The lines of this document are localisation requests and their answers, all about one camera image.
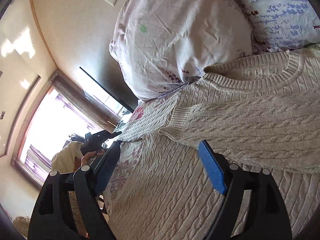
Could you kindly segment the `person left hand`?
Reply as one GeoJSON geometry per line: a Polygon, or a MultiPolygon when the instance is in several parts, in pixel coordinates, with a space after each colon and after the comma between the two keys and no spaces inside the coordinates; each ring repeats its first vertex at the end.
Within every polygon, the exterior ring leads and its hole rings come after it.
{"type": "Polygon", "coordinates": [[[88,165],[89,164],[89,161],[92,159],[92,158],[95,158],[95,157],[99,157],[99,156],[102,156],[104,155],[105,151],[103,149],[99,149],[97,151],[93,151],[93,152],[88,152],[86,153],[82,158],[81,158],[81,165],[84,166],[84,165],[88,165]]]}

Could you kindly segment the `cream fleece sleeve forearm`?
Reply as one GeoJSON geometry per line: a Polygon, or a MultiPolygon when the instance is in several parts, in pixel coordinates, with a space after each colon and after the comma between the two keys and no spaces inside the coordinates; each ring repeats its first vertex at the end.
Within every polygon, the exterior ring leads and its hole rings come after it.
{"type": "Polygon", "coordinates": [[[70,173],[74,171],[75,160],[81,160],[83,153],[81,152],[81,146],[83,143],[78,141],[72,141],[65,146],[60,152],[52,158],[51,168],[57,170],[60,173],[70,173]]]}

